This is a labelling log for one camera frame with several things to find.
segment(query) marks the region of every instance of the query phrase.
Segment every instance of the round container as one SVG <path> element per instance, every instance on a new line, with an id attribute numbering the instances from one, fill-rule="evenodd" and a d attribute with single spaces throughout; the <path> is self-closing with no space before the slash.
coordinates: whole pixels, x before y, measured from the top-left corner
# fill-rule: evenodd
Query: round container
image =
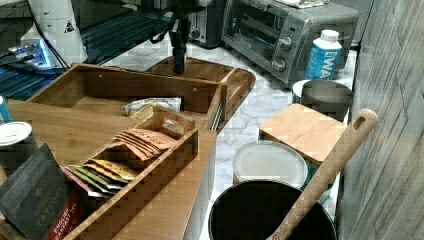
<path id="1" fill-rule="evenodd" d="M 287 184 L 253 180 L 232 186 L 215 201 L 209 215 L 211 240 L 267 239 L 302 193 Z M 292 232 L 291 240 L 337 240 L 325 209 L 316 203 Z"/>
<path id="2" fill-rule="evenodd" d="M 305 160 L 295 150 L 272 141 L 250 142 L 233 158 L 233 182 L 270 179 L 300 188 L 308 176 Z"/>
<path id="3" fill-rule="evenodd" d="M 303 85 L 310 80 L 302 80 L 293 84 L 292 88 L 292 103 L 300 103 L 300 98 L 302 97 Z"/>
<path id="4" fill-rule="evenodd" d="M 32 127 L 25 122 L 10 122 L 0 125 L 0 164 L 10 176 L 36 150 Z"/>
<path id="5" fill-rule="evenodd" d="M 353 102 L 353 92 L 345 85 L 328 80 L 309 81 L 303 85 L 300 103 L 343 122 Z"/>

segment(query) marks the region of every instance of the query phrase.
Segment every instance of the wooden spoon handle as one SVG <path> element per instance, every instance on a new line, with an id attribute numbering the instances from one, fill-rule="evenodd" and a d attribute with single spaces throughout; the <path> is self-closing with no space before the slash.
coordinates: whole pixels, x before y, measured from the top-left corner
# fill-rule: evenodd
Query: wooden spoon handle
<path id="1" fill-rule="evenodd" d="M 346 127 L 331 152 L 327 155 L 314 177 L 300 195 L 278 229 L 267 240 L 285 240 L 315 205 L 328 185 L 336 178 L 347 161 L 356 152 L 377 124 L 377 114 L 362 109 Z"/>

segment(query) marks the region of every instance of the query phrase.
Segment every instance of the kitchen counter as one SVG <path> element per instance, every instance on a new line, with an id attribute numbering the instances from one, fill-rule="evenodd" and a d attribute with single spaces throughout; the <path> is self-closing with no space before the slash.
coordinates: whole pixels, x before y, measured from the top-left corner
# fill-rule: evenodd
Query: kitchen counter
<path id="1" fill-rule="evenodd" d="M 108 66 L 144 71 L 172 55 L 172 46 L 166 37 L 158 44 L 145 42 L 136 48 L 107 62 Z M 207 233 L 207 219 L 210 208 L 216 198 L 233 184 L 232 158 L 236 150 L 242 145 L 258 139 L 259 126 L 267 119 L 283 111 L 291 104 L 291 92 L 284 89 L 284 84 L 270 73 L 255 65 L 246 57 L 234 50 L 215 48 L 211 50 L 200 48 L 191 43 L 187 46 L 187 56 L 230 65 L 251 71 L 256 76 L 256 84 L 241 106 L 237 109 L 217 137 L 215 180 L 212 196 L 209 199 L 208 213 L 205 219 L 199 219 L 199 226 L 203 224 L 201 240 L 209 239 Z M 352 88 L 356 62 L 356 52 L 350 51 L 345 69 L 335 77 L 336 81 Z M 334 219 L 337 199 L 338 179 L 329 194 L 320 202 Z"/>

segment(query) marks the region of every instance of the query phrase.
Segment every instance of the wall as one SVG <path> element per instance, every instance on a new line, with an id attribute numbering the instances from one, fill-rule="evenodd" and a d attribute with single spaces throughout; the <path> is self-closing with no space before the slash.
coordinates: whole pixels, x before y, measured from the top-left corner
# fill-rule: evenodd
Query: wall
<path id="1" fill-rule="evenodd" d="M 365 29 L 353 112 L 376 129 L 345 169 L 341 240 L 424 239 L 424 1 L 375 0 Z"/>
<path id="2" fill-rule="evenodd" d="M 374 0 L 331 0 L 331 2 L 359 11 L 358 25 L 356 27 L 352 43 L 358 43 L 361 41 L 373 1 Z"/>

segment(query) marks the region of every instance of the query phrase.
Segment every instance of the toaster oven knob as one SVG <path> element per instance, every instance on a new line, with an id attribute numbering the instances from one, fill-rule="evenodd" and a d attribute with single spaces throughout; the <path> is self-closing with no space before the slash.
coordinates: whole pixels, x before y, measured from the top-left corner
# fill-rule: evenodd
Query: toaster oven knob
<path id="1" fill-rule="evenodd" d="M 291 48 L 291 38 L 283 37 L 280 40 L 280 49 L 283 51 L 288 51 Z"/>
<path id="2" fill-rule="evenodd" d="M 272 67 L 280 72 L 283 72 L 286 69 L 286 62 L 283 59 L 278 59 L 272 62 Z"/>
<path id="3" fill-rule="evenodd" d="M 191 31 L 191 38 L 197 39 L 199 37 L 200 37 L 200 31 L 199 31 L 199 29 L 195 29 L 195 30 Z"/>

